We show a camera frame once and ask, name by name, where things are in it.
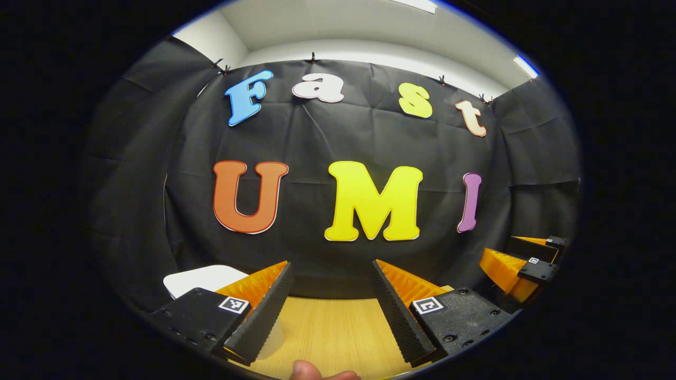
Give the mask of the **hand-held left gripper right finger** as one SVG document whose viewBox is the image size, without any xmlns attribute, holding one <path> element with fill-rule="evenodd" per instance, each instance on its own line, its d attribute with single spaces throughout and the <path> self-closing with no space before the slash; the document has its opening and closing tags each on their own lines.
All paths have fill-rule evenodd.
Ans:
<svg viewBox="0 0 676 380">
<path fill-rule="evenodd" d="M 404 361 L 450 360 L 488 339 L 513 315 L 475 291 L 447 291 L 381 260 L 372 285 Z"/>
</svg>

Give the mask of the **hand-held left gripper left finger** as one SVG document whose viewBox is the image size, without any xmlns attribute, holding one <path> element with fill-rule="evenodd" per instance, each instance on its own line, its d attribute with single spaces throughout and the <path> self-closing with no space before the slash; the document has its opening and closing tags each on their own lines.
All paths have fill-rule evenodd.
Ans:
<svg viewBox="0 0 676 380">
<path fill-rule="evenodd" d="M 266 343 L 294 282 L 283 261 L 217 291 L 195 287 L 150 313 L 166 334 L 214 357 L 253 363 Z"/>
</svg>

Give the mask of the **white desktop garbage bin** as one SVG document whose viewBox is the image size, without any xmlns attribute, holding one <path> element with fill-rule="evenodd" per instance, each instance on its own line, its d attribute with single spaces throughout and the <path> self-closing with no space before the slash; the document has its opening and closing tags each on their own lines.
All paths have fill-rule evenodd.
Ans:
<svg viewBox="0 0 676 380">
<path fill-rule="evenodd" d="M 164 277 L 163 284 L 173 299 L 185 294 L 195 287 L 217 291 L 222 287 L 246 278 L 248 274 L 228 265 L 208 265 L 199 269 L 186 270 Z M 281 322 L 277 320 L 263 345 L 258 360 L 266 360 L 281 349 L 285 336 Z"/>
</svg>

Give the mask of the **wooden desktop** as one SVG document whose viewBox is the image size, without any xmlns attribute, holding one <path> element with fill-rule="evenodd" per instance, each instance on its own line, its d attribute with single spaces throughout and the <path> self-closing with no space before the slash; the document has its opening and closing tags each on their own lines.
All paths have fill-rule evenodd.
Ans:
<svg viewBox="0 0 676 380">
<path fill-rule="evenodd" d="M 376 299 L 287 298 L 249 370 L 289 378 L 296 360 L 311 362 L 325 376 L 351 370 L 363 380 L 413 370 L 403 360 Z"/>
</svg>

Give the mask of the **black backdrop cloth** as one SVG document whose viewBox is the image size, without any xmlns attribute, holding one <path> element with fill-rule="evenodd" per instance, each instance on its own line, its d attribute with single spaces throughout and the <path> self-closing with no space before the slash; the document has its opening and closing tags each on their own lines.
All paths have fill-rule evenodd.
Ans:
<svg viewBox="0 0 676 380">
<path fill-rule="evenodd" d="M 415 240 L 324 236 L 329 167 L 374 186 L 421 171 Z M 536 79 L 491 105 L 424 75 L 374 63 L 272 62 L 222 75 L 173 39 L 154 46 L 95 113 L 82 162 L 85 228 L 116 291 L 149 312 L 167 275 L 292 263 L 293 296 L 372 298 L 379 258 L 440 286 L 478 286 L 484 248 L 510 236 L 573 235 L 581 177 L 568 112 Z"/>
</svg>

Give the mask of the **ceiling light panel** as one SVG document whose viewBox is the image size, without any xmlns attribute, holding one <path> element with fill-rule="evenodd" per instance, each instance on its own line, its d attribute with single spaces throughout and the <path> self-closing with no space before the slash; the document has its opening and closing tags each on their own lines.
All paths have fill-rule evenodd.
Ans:
<svg viewBox="0 0 676 380">
<path fill-rule="evenodd" d="M 514 63 L 516 63 L 518 67 L 521 68 L 521 70 L 524 71 L 524 73 L 529 77 L 529 79 L 536 79 L 539 76 L 538 70 L 536 70 L 531 65 L 531 63 L 527 62 L 527 60 L 525 60 L 520 55 L 517 55 L 513 61 Z"/>
<path fill-rule="evenodd" d="M 427 12 L 428 14 L 435 14 L 437 5 L 430 0 L 391 0 L 391 2 L 400 3 L 415 9 Z"/>
</svg>

